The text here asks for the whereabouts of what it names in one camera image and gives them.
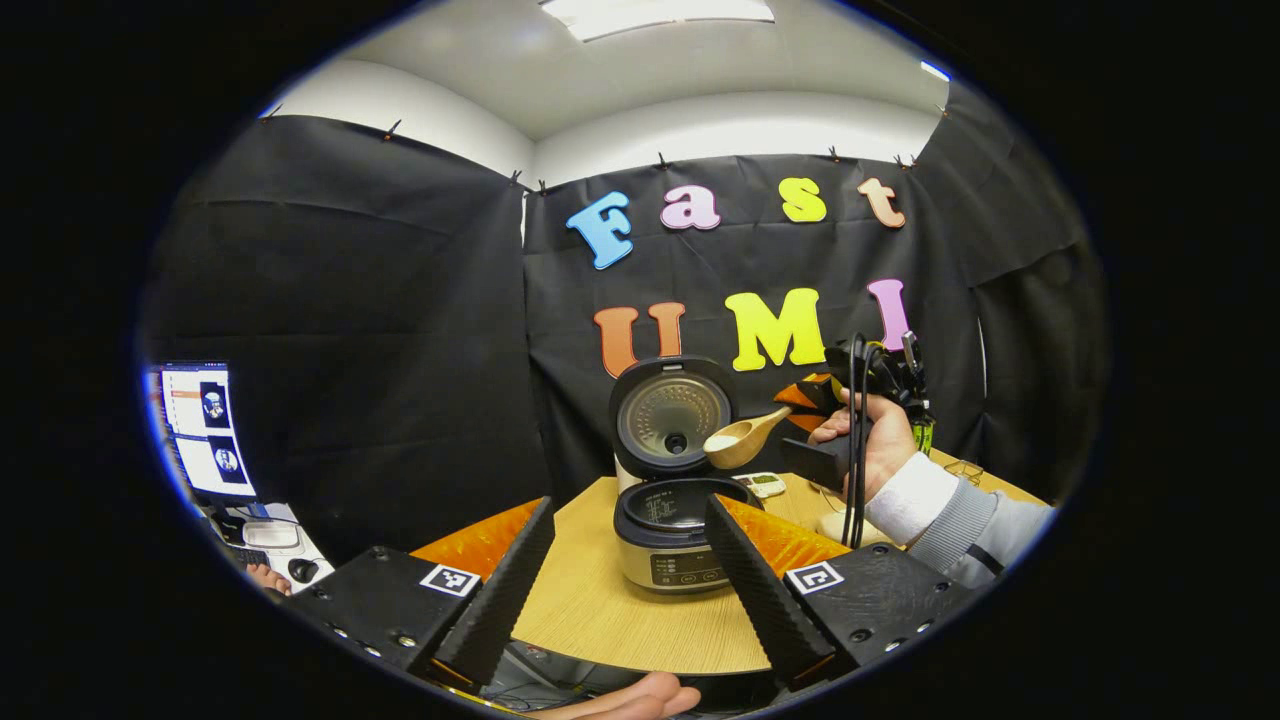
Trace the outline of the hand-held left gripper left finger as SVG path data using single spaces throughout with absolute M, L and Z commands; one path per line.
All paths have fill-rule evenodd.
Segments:
M 285 606 L 376 661 L 456 691 L 492 683 L 556 538 L 544 496 L 413 551 L 374 546 Z

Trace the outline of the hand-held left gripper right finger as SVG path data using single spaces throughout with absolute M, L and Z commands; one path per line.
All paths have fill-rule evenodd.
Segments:
M 977 597 L 891 543 L 851 550 L 723 495 L 705 538 L 791 691 L 904 653 Z

